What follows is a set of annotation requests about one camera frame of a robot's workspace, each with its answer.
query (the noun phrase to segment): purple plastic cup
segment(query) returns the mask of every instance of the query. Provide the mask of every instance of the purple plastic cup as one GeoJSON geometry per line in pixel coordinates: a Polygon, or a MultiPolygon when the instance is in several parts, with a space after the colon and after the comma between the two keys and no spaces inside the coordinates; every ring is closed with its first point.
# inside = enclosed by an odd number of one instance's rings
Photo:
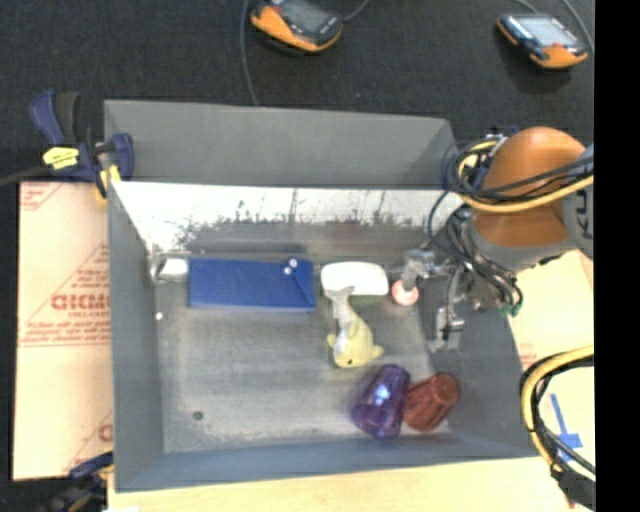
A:
{"type": "Polygon", "coordinates": [[[400,434],[409,373],[395,364],[384,365],[351,410],[355,425],[377,439],[400,434]]]}

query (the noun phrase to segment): blue foam block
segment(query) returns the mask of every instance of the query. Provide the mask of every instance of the blue foam block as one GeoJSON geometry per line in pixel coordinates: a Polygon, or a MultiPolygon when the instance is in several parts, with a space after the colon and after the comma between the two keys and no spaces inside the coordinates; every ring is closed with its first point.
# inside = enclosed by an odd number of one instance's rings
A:
{"type": "Polygon", "coordinates": [[[313,264],[191,258],[189,305],[311,311],[316,306],[313,264]]]}

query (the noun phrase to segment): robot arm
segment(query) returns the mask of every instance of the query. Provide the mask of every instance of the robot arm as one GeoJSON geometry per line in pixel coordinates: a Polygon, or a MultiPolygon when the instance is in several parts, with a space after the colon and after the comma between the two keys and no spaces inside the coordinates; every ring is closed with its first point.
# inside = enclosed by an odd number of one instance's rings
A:
{"type": "Polygon", "coordinates": [[[463,205],[423,250],[405,253],[402,286],[394,287],[398,302],[424,289],[431,349],[458,348],[464,320],[456,303],[515,316],[519,272],[575,249],[593,258],[593,145],[545,127],[489,136],[452,160],[447,189],[463,205]]]}

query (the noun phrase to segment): orange device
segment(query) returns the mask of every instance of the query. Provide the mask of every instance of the orange device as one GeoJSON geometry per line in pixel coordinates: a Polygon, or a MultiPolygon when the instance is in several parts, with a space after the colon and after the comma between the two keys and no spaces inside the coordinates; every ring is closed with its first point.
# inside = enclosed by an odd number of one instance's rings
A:
{"type": "Polygon", "coordinates": [[[587,58],[586,45],[548,14],[505,14],[498,18],[497,26],[543,69],[568,69],[587,58]]]}
{"type": "Polygon", "coordinates": [[[249,19],[267,42],[297,53],[320,53],[340,37],[343,16],[306,0],[259,0],[249,19]]]}

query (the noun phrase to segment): dark floor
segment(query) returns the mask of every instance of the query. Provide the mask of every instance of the dark floor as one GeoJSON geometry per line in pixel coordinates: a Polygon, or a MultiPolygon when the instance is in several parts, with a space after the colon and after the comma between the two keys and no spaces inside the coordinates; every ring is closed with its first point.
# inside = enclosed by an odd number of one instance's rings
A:
{"type": "MultiPolygon", "coordinates": [[[[361,0],[318,0],[351,12],[361,0]]],[[[595,41],[595,0],[531,0],[595,41]],[[582,25],[576,21],[579,15],[582,25]]],[[[0,176],[38,163],[45,141],[27,106],[47,88],[82,93],[99,137],[105,98],[251,105],[243,72],[241,0],[5,0],[0,7],[0,176]]],[[[595,57],[543,73],[496,33],[516,0],[373,0],[337,45],[290,57],[246,32],[257,102],[267,106],[435,116],[457,141],[494,127],[551,126],[594,140],[595,57]]],[[[30,511],[64,482],[15,483],[11,464],[15,377],[16,187],[0,189],[0,511],[30,511]]]]}

